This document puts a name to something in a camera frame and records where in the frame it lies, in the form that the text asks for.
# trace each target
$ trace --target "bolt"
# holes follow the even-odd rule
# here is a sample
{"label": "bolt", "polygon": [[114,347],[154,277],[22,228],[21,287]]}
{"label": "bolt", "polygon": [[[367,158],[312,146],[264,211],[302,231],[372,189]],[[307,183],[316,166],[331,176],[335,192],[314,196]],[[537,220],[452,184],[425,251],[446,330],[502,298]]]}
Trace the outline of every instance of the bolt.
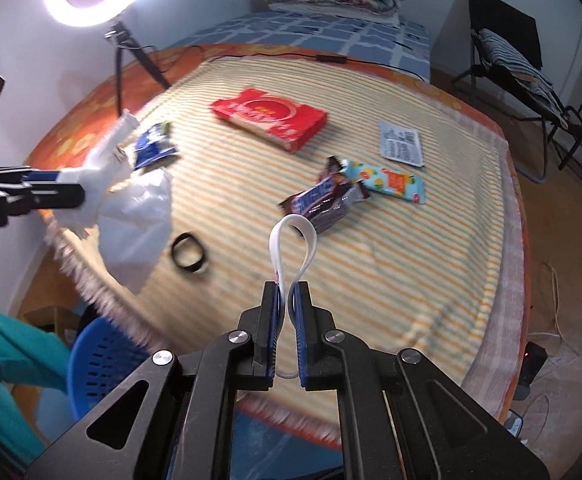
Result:
{"label": "bolt", "polygon": [[173,360],[173,354],[168,350],[159,350],[153,354],[153,362],[158,366],[169,364]]}
{"label": "bolt", "polygon": [[229,334],[229,341],[235,344],[244,343],[249,338],[244,330],[234,330]]}
{"label": "bolt", "polygon": [[324,338],[329,343],[342,343],[344,341],[344,332],[341,330],[329,330],[324,334]]}
{"label": "bolt", "polygon": [[422,354],[413,348],[407,348],[402,351],[400,357],[405,363],[416,365],[420,362],[420,359],[422,359]]}

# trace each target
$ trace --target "blue plaid bed sheet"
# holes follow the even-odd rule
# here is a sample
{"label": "blue plaid bed sheet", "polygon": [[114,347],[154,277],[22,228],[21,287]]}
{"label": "blue plaid bed sheet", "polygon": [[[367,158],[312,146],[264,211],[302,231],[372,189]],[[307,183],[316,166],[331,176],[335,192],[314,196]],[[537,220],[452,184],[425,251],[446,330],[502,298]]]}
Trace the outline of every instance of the blue plaid bed sheet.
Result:
{"label": "blue plaid bed sheet", "polygon": [[255,12],[201,30],[174,46],[217,43],[282,44],[322,50],[389,66],[431,80],[429,34],[401,17],[399,27],[327,14]]}

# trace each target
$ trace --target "black ring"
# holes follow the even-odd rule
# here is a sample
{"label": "black ring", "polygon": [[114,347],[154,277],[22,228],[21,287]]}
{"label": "black ring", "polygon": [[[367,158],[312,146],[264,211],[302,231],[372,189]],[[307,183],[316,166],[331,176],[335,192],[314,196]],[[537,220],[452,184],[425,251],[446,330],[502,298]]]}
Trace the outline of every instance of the black ring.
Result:
{"label": "black ring", "polygon": [[[176,250],[176,247],[178,245],[180,245],[180,243],[182,243],[184,240],[188,240],[188,239],[191,239],[191,241],[200,248],[200,251],[202,252],[202,256],[200,256],[200,259],[197,262],[195,262],[194,264],[184,266],[184,265],[180,265],[177,262],[176,257],[175,257],[175,250]],[[202,266],[207,261],[207,251],[206,251],[204,245],[202,245],[200,240],[198,240],[195,237],[195,235],[193,235],[191,233],[182,233],[177,238],[175,238],[175,240],[171,244],[171,259],[173,260],[174,264],[176,264],[178,267],[180,267],[180,269],[186,270],[187,272],[197,272],[202,268]]]}

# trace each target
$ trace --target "wooden floor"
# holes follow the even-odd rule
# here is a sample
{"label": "wooden floor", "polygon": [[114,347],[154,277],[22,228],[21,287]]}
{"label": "wooden floor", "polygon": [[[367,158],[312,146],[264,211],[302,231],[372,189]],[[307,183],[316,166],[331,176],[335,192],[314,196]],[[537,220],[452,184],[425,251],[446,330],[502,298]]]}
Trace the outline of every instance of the wooden floor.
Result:
{"label": "wooden floor", "polygon": [[[449,76],[434,71],[436,86],[448,91],[449,80]],[[477,107],[504,129],[514,160],[531,167],[539,165],[542,145],[537,126],[511,121],[485,105]],[[541,186],[520,177],[532,258],[530,332],[554,332],[551,272],[543,265],[548,262],[558,277],[560,327],[575,351],[558,338],[531,336],[551,357],[532,384],[529,398],[515,402],[514,410],[524,414],[521,436],[528,439],[529,447],[557,479],[582,451],[582,181],[568,168],[558,172],[555,160],[552,150],[549,178]],[[77,301],[71,281],[61,275],[48,254],[18,315],[49,304],[73,306]],[[23,407],[30,410],[34,401],[31,396],[23,397],[28,399]]]}

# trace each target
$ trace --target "black folding chair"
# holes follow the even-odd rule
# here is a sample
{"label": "black folding chair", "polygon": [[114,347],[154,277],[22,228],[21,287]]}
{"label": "black folding chair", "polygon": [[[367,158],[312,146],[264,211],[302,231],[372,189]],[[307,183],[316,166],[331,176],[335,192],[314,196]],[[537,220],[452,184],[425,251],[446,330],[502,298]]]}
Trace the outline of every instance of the black folding chair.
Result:
{"label": "black folding chair", "polygon": [[[486,103],[495,108],[502,114],[510,117],[516,121],[530,121],[542,123],[542,141],[543,141],[543,170],[540,176],[529,173],[525,168],[516,164],[516,170],[527,177],[536,184],[541,184],[546,180],[546,169],[548,164],[548,145],[550,142],[555,143],[553,139],[558,129],[562,129],[568,134],[571,134],[575,143],[568,150],[568,153],[560,158],[558,169],[564,169],[568,161],[573,157],[578,147],[582,144],[582,117],[572,106],[564,106],[560,102],[555,92],[551,91],[555,101],[557,102],[561,113],[558,116],[550,108],[547,108],[542,103],[536,101],[529,93],[529,91],[522,86],[514,75],[502,65],[492,64],[488,61],[488,55],[484,46],[480,42],[478,33],[483,29],[495,32],[507,40],[513,47],[515,47],[520,54],[526,57],[527,61],[536,69],[542,69],[542,53],[540,50],[540,39],[535,25],[535,19],[520,12],[509,4],[501,0],[469,0],[469,16],[471,20],[471,68],[462,72],[459,76],[451,81],[451,85],[456,87],[456,84],[466,76],[471,76],[471,92],[469,93],[471,105],[474,105],[475,100]],[[479,63],[475,62],[475,53],[478,53]],[[511,115],[500,107],[497,107],[489,102],[482,100],[476,92],[476,78],[486,77],[493,83],[498,85],[507,93],[513,95],[518,101],[526,105],[537,114],[536,117],[518,117]],[[547,133],[546,124],[552,125],[552,130]]]}

